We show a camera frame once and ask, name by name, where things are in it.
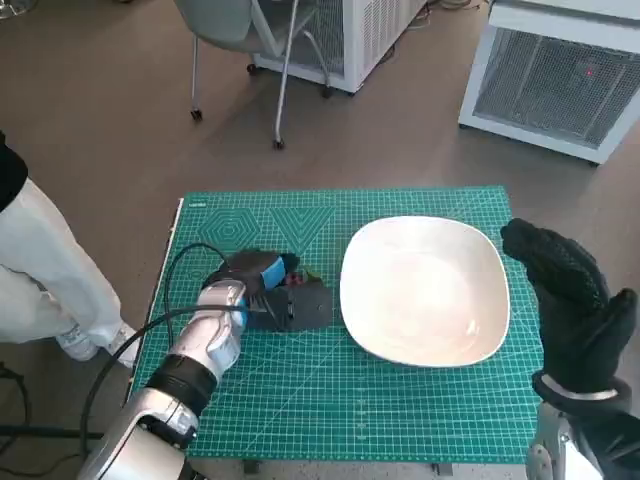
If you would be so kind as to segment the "black knitted gloved right hand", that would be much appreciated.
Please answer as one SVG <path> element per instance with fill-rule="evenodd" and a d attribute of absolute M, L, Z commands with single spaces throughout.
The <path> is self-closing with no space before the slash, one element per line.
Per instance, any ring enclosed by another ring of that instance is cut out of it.
<path fill-rule="evenodd" d="M 637 293 L 612 294 L 595 258 L 553 230 L 514 218 L 501 237 L 504 253 L 524 265 L 538 301 L 542 372 L 574 394 L 612 390 L 637 325 Z"/>

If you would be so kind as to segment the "bare black left hand blue tape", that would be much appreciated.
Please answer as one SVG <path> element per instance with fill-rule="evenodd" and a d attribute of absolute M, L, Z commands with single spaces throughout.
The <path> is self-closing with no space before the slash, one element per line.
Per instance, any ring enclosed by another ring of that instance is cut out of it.
<path fill-rule="evenodd" d="M 281 285 L 299 263 L 300 258 L 294 253 L 246 249 L 225 260 L 217 274 L 241 281 L 247 293 L 255 295 Z"/>

